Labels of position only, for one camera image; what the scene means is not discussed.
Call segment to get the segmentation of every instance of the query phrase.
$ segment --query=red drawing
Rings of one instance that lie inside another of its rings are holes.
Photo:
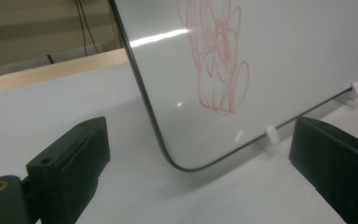
[[[234,114],[249,86],[249,65],[238,59],[241,8],[231,0],[177,0],[198,73],[200,104]]]

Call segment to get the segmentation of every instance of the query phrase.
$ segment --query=wall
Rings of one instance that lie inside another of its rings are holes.
[[[106,0],[82,0],[95,43],[120,46]],[[87,44],[90,36],[85,30]],[[74,0],[0,1],[0,65],[83,46]]]

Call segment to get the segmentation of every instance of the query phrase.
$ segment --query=whiteboard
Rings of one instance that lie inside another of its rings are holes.
[[[161,149],[184,171],[358,81],[358,0],[111,4]]]

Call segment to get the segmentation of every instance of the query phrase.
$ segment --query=black cable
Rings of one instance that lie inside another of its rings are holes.
[[[83,27],[83,21],[81,19],[79,4],[77,3],[77,0],[75,0],[76,7],[77,7],[77,14],[79,15],[80,25],[81,25],[81,31],[83,33],[83,45],[84,45],[84,53],[87,56],[87,48],[86,48],[86,35],[84,34],[84,27]]]
[[[53,59],[51,58],[51,55],[48,54],[48,61],[51,63],[51,64],[54,64],[54,61]]]
[[[87,23],[86,13],[84,13],[83,5],[81,4],[80,0],[77,0],[77,1],[78,1],[79,5],[80,5],[81,11],[83,12],[84,23],[86,24],[87,30],[89,31],[89,37],[91,37],[92,45],[94,46],[95,51],[97,51],[97,53],[100,53],[97,50],[97,46],[95,46],[94,38],[92,37],[91,30],[89,28],[89,24]]]

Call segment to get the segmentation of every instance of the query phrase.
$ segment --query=white tabletop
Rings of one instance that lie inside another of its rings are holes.
[[[323,118],[358,137],[358,106]],[[204,171],[163,158],[128,63],[0,93],[0,175],[85,119],[105,116],[112,160],[77,223],[344,223],[287,159],[251,145]]]

